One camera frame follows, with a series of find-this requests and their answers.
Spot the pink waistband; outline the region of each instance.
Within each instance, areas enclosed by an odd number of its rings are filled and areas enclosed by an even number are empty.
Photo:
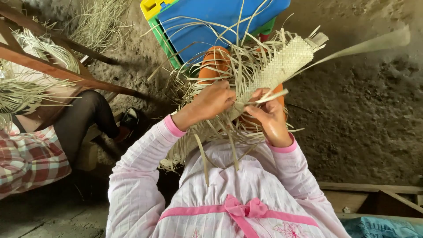
[[[293,215],[274,210],[268,210],[267,205],[258,198],[254,198],[246,205],[242,205],[234,196],[228,195],[224,205],[212,205],[191,208],[170,208],[160,216],[160,220],[168,216],[195,216],[208,213],[229,213],[231,218],[242,229],[247,238],[258,237],[251,225],[245,220],[249,218],[275,218],[283,221],[306,224],[319,227],[316,221],[308,216]]]

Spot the woman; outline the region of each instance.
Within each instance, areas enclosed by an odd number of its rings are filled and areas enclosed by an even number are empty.
[[[119,142],[138,123],[138,115],[130,108],[116,126],[109,103],[96,91],[84,91],[77,97],[46,129],[24,133],[13,124],[8,133],[0,130],[0,199],[69,175],[70,164],[77,159],[92,124]]]
[[[258,89],[253,100],[268,90]],[[110,176],[106,237],[349,237],[307,169],[276,100],[245,108],[262,123],[267,141],[239,162],[239,171],[212,168],[207,187],[201,155],[191,153],[165,209],[156,186],[159,161],[189,126],[215,117],[234,100],[227,81],[214,83],[128,149]],[[237,157],[248,148],[237,145]],[[229,144],[211,142],[204,150],[220,166],[232,162]]]

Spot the red plaid fabric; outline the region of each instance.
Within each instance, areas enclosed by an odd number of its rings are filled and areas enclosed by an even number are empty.
[[[33,133],[19,133],[12,125],[0,131],[0,199],[22,193],[71,173],[53,126]]]

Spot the black sandal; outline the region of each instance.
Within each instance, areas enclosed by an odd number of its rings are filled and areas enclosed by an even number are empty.
[[[120,123],[121,127],[126,127],[130,130],[130,133],[125,137],[125,139],[127,139],[128,137],[132,135],[132,133],[134,132],[134,129],[138,126],[139,122],[140,122],[140,115],[137,112],[137,110],[133,107],[128,108],[124,116],[122,117],[121,123]]]

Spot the black tights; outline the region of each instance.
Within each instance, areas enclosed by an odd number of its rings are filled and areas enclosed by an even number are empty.
[[[66,106],[53,124],[70,163],[77,158],[82,141],[92,124],[96,123],[99,130],[109,138],[116,138],[120,132],[109,103],[100,93],[89,90],[77,97],[81,98],[74,99],[72,106]]]

